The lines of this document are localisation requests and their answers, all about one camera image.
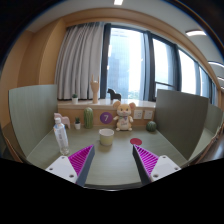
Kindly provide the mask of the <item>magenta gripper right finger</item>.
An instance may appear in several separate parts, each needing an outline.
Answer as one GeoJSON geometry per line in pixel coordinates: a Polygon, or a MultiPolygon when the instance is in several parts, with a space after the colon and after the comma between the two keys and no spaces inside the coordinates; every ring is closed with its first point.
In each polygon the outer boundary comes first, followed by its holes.
{"type": "Polygon", "coordinates": [[[133,157],[143,185],[157,181],[180,170],[180,167],[168,156],[157,156],[138,145],[133,145],[133,157]]]}

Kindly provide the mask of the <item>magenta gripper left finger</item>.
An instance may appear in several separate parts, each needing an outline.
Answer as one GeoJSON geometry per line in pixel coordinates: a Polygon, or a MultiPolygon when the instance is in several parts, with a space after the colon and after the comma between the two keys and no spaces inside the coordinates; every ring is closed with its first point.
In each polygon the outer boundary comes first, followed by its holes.
{"type": "Polygon", "coordinates": [[[83,187],[94,155],[94,146],[90,145],[69,157],[60,156],[46,171],[83,187]]]}

